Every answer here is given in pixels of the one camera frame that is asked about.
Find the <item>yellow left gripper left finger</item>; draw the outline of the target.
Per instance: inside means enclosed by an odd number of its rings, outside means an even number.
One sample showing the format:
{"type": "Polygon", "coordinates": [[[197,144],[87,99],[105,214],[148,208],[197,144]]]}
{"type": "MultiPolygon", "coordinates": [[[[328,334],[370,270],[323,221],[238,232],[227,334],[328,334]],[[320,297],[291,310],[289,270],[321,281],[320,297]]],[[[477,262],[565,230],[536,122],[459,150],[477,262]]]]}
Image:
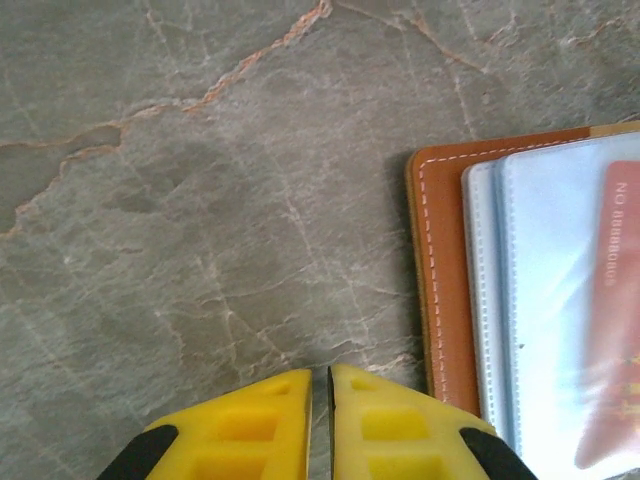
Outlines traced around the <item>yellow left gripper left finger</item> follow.
{"type": "Polygon", "coordinates": [[[159,418],[101,479],[306,479],[312,374],[296,369],[159,418]]]}

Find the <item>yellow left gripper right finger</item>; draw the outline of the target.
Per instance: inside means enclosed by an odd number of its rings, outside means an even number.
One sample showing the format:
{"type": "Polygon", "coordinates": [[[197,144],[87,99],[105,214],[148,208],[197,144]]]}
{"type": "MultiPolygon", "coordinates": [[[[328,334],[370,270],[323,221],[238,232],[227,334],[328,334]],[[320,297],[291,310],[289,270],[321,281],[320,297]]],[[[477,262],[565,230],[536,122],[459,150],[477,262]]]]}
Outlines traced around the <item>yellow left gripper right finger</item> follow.
{"type": "Polygon", "coordinates": [[[360,368],[328,369],[334,479],[531,479],[493,426],[360,368]]]}

